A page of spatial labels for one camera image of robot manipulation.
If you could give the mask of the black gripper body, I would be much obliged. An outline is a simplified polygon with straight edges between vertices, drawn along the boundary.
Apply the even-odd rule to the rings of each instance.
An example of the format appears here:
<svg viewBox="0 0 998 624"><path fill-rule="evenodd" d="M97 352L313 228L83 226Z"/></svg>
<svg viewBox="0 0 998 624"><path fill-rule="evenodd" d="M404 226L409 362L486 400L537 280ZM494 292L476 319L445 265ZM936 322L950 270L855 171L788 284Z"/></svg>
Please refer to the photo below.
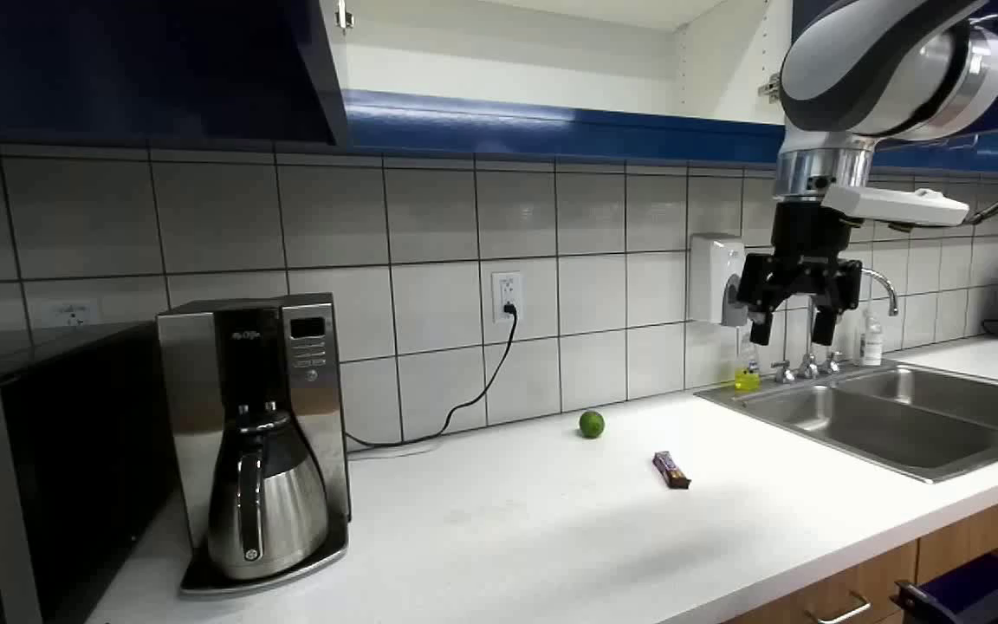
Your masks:
<svg viewBox="0 0 998 624"><path fill-rule="evenodd" d="M737 302L774 314L791 294L810 294L841 317L858 304L862 265L846 259L854 218L819 200L779 200L771 252L747 252Z"/></svg>

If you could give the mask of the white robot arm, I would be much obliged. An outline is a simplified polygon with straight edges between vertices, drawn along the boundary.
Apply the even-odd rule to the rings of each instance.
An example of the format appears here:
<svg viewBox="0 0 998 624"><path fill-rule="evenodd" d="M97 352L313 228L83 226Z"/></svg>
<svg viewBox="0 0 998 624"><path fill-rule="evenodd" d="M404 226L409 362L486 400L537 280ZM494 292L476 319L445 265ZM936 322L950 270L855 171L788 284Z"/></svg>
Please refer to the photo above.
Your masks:
<svg viewBox="0 0 998 624"><path fill-rule="evenodd" d="M808 294L810 340L858 304L862 265L841 249L862 223L890 228L982 226L941 190L873 188L884 141L947 141L998 132L998 0L836 0L788 49L775 73L788 117L775 218L767 252L747 252L736 302L767 347L775 308Z"/></svg>

